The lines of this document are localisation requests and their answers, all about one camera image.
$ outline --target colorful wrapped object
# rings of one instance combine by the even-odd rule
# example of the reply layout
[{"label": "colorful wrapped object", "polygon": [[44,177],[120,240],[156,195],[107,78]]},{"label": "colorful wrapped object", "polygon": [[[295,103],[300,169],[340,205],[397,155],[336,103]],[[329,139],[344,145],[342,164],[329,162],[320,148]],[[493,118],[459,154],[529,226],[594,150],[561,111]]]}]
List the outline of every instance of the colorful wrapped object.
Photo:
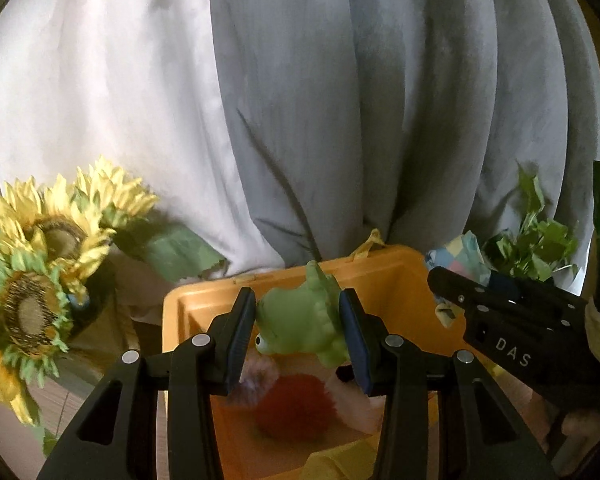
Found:
[{"label": "colorful wrapped object", "polygon": [[[486,265],[480,245],[471,231],[455,238],[442,248],[429,251],[424,258],[429,270],[434,267],[445,267],[461,276],[488,285],[491,270]],[[451,327],[462,309],[444,298],[436,297],[436,316],[446,328]]]}]

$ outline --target sunflower center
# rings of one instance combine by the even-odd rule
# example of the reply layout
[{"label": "sunflower center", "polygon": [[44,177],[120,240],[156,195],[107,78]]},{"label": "sunflower center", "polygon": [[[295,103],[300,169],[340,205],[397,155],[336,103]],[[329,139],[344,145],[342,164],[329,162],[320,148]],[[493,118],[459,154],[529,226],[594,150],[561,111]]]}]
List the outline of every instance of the sunflower center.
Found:
[{"label": "sunflower center", "polygon": [[54,284],[34,272],[17,272],[7,284],[3,305],[11,341],[29,356],[40,355],[40,347],[50,345],[55,333],[58,299]]},{"label": "sunflower center", "polygon": [[75,260],[80,256],[86,234],[76,224],[65,218],[48,218],[37,222],[36,226],[45,235],[49,259]]}]

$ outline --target green plant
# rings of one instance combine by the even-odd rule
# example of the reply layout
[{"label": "green plant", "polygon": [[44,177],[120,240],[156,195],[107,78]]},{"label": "green plant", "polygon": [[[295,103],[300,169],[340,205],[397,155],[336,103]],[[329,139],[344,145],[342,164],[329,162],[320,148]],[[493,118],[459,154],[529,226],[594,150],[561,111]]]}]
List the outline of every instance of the green plant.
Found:
[{"label": "green plant", "polygon": [[578,246],[570,229],[553,219],[540,219],[545,203],[538,176],[525,173],[519,166],[518,183],[526,198],[526,215],[517,234],[505,230],[484,244],[482,252],[490,264],[503,274],[541,282],[558,270],[577,270],[570,264]]}]

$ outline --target white pom-pom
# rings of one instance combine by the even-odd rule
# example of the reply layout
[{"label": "white pom-pom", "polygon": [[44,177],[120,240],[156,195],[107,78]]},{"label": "white pom-pom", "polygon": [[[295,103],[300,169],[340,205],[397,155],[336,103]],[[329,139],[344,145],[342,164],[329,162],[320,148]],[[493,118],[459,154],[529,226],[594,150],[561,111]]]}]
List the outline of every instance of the white pom-pom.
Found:
[{"label": "white pom-pom", "polygon": [[336,406],[338,418],[353,430],[374,434],[382,428],[384,397],[367,397],[356,381],[343,383],[333,374],[325,383]]},{"label": "white pom-pom", "polygon": [[269,356],[251,349],[247,352],[240,381],[226,397],[225,404],[232,408],[253,409],[276,383],[280,371]]}]

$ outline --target fabric backdrop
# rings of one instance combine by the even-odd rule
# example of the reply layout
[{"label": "fabric backdrop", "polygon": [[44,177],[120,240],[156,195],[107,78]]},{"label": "fabric backdrop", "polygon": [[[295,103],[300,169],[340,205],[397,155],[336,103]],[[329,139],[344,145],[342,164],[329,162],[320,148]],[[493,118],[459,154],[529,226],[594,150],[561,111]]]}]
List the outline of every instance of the fabric backdrop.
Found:
[{"label": "fabric backdrop", "polygon": [[[343,256],[374,227],[421,251],[484,240],[520,222],[521,163],[584,268],[600,70],[576,0],[10,0],[0,183],[100,154],[228,274]],[[130,304],[171,286],[122,267]]]}]

